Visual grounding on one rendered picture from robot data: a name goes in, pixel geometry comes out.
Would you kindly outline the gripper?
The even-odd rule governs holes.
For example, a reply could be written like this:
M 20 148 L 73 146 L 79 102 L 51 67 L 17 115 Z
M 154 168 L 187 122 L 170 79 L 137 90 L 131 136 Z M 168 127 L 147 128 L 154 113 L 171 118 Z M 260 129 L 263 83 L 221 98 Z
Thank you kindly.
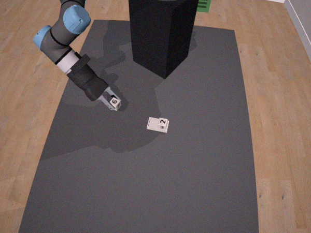
M 86 96 L 91 100 L 101 100 L 110 110 L 115 107 L 108 102 L 103 92 L 108 92 L 111 97 L 121 101 L 121 99 L 110 89 L 111 87 L 88 66 L 90 58 L 87 54 L 82 57 L 73 49 L 58 64 L 57 67 L 72 80 L 72 82 L 81 88 Z

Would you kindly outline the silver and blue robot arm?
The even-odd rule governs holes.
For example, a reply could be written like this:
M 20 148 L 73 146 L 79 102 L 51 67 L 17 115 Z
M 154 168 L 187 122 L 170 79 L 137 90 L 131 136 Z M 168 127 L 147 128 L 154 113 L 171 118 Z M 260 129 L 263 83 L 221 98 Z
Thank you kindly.
M 46 25 L 33 42 L 49 59 L 58 64 L 72 48 L 69 46 L 91 23 L 84 6 L 86 0 L 60 0 L 61 9 L 53 27 Z

